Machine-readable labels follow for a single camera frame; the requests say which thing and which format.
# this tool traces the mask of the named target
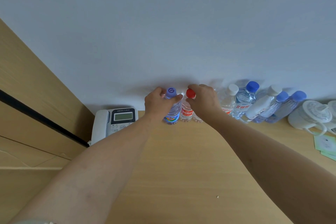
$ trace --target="telephone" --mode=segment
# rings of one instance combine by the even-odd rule
[[[131,125],[138,120],[138,111],[133,107],[100,110],[93,122],[91,146],[105,137]]]

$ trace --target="paper card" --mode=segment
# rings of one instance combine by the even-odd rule
[[[314,136],[315,149],[327,154],[336,155],[336,138],[332,136]]]
[[[331,155],[331,154],[325,153],[323,151],[321,151],[321,154],[323,156],[326,156],[326,157],[331,158],[332,160],[336,161],[336,155]]]

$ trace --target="hand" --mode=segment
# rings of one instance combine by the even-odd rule
[[[192,89],[196,93],[196,98],[187,98],[187,102],[190,104],[191,109],[202,120],[206,120],[211,115],[214,115],[217,111],[222,111],[219,103],[217,93],[212,88],[205,84],[191,84],[188,88]]]
[[[183,97],[179,94],[171,99],[165,99],[166,89],[157,87],[145,97],[145,115],[162,120],[170,111],[173,104],[180,101]]]

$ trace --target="forearm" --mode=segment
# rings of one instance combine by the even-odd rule
[[[294,223],[335,222],[334,175],[223,112],[204,120],[225,138],[260,187]]]
[[[89,147],[63,168],[14,220],[104,223],[152,126],[152,119],[144,116]]]

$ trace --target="clear bottle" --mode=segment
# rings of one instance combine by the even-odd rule
[[[307,98],[307,95],[303,91],[296,91],[291,95],[287,101],[285,101],[280,108],[272,114],[269,118],[267,118],[265,121],[267,123],[275,123],[285,116],[289,115],[297,106],[298,104],[305,100]]]
[[[165,98],[170,99],[170,98],[175,97],[176,95],[177,95],[176,89],[171,87],[167,89]],[[166,117],[163,118],[164,122],[170,125],[177,123],[180,117],[180,110],[181,110],[181,101],[179,101],[178,103],[172,106],[172,108],[170,109],[170,112],[167,114]]]
[[[223,95],[223,100],[221,101],[220,105],[222,110],[229,114],[232,112],[233,108],[236,106],[236,94],[239,88],[235,84],[230,84]]]
[[[196,115],[196,113],[194,113],[194,114],[192,115],[192,118],[193,118],[193,120],[196,121],[196,122],[199,122],[199,123],[203,122],[203,120],[202,120],[200,117],[198,117],[198,116]]]
[[[259,84],[250,81],[246,87],[240,88],[236,94],[236,106],[231,112],[231,116],[235,119],[240,119],[241,116],[250,108],[255,102],[255,92],[259,89]]]
[[[243,122],[250,122],[254,120],[255,117],[257,117],[259,114],[261,114],[263,111],[266,111],[268,108],[270,108],[273,103],[275,103],[275,97],[279,95],[279,93],[282,91],[282,88],[277,85],[271,85],[265,96],[258,99],[241,117],[241,120]]]
[[[188,122],[193,117],[194,111],[191,109],[190,104],[186,101],[187,98],[195,98],[196,93],[192,89],[187,89],[187,92],[183,96],[183,99],[181,101],[181,114],[180,114],[180,120]]]
[[[259,114],[254,118],[252,122],[261,123],[266,120],[269,116],[275,113],[281,106],[283,102],[285,102],[289,98],[289,95],[286,91],[281,91],[279,95],[276,96],[275,103],[270,106],[266,111]]]

